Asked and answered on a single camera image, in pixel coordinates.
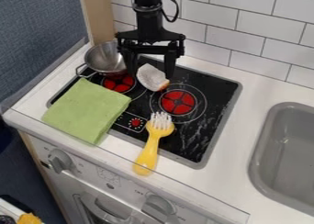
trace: toy stove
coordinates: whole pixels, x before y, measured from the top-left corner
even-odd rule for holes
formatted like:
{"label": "toy stove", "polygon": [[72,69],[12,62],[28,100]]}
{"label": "toy stove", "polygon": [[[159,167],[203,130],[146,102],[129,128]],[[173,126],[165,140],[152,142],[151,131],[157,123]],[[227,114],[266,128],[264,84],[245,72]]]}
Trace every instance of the toy stove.
{"label": "toy stove", "polygon": [[[145,63],[163,70],[162,62],[141,57],[139,66]],[[86,68],[83,74],[92,72]],[[73,79],[51,103],[78,79]],[[89,81],[132,99],[129,108],[112,126],[110,134],[144,146],[149,136],[145,125],[151,112],[167,112],[173,118],[175,131],[161,139],[159,153],[196,169],[205,166],[240,92],[237,83],[182,67],[176,67],[169,87],[156,93],[147,90],[128,74],[118,77],[95,74]]]}

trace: green cloth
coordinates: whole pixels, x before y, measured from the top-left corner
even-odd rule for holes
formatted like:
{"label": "green cloth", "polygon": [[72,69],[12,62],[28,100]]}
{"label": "green cloth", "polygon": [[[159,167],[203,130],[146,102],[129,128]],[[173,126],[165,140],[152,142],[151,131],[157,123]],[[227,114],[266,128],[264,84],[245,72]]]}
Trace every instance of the green cloth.
{"label": "green cloth", "polygon": [[56,129],[97,144],[131,99],[80,79],[55,102],[42,120]]}

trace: gray sink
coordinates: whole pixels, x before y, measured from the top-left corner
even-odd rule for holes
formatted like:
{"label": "gray sink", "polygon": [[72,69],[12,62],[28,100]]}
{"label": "gray sink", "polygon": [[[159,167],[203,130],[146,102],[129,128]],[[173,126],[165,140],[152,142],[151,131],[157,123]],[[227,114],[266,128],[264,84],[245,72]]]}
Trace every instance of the gray sink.
{"label": "gray sink", "polygon": [[249,167],[265,196],[314,216],[314,108],[297,103],[268,113]]}

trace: yellow brush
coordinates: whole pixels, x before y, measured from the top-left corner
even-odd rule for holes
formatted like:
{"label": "yellow brush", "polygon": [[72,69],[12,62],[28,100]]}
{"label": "yellow brush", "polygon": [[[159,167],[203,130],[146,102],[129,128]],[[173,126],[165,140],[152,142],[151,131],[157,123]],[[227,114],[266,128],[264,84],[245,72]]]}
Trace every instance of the yellow brush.
{"label": "yellow brush", "polygon": [[159,139],[173,133],[174,123],[171,117],[164,112],[152,113],[146,129],[149,131],[150,137],[133,165],[133,170],[138,175],[149,175],[155,169]]}
{"label": "yellow brush", "polygon": [[17,224],[42,224],[42,222],[32,213],[29,213],[21,215],[17,221]]}

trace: silver pot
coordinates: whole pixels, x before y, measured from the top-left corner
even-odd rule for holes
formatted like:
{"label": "silver pot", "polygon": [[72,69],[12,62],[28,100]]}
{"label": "silver pot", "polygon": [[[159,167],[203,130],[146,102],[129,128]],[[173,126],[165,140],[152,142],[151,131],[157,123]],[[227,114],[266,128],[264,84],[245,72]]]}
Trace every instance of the silver pot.
{"label": "silver pot", "polygon": [[[118,43],[114,41],[105,42],[91,48],[84,56],[82,65],[76,68],[76,75],[83,78],[92,77],[96,73],[105,76],[121,75],[127,72],[123,57],[117,50]],[[88,66],[94,70],[89,75],[79,74],[81,67]]]}

